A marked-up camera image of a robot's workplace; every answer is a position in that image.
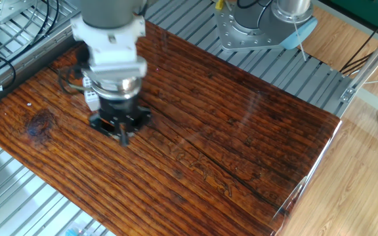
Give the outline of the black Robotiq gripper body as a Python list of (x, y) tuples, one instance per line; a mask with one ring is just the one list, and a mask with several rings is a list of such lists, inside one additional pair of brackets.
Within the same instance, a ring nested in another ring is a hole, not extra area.
[(120, 122), (122, 113), (131, 113), (132, 109), (138, 106), (138, 96), (127, 100), (107, 100), (100, 99), (100, 117), (109, 123)]

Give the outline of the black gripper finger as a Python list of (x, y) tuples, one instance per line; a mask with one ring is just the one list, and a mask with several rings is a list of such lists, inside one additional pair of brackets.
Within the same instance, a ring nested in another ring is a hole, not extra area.
[(91, 128), (105, 136), (121, 136), (120, 131), (115, 126), (115, 123), (109, 123), (103, 120), (98, 113), (94, 113), (89, 117), (89, 123)]
[(152, 112), (149, 108), (137, 106), (131, 113), (122, 113), (119, 122), (120, 143), (129, 145), (129, 138), (150, 122)]

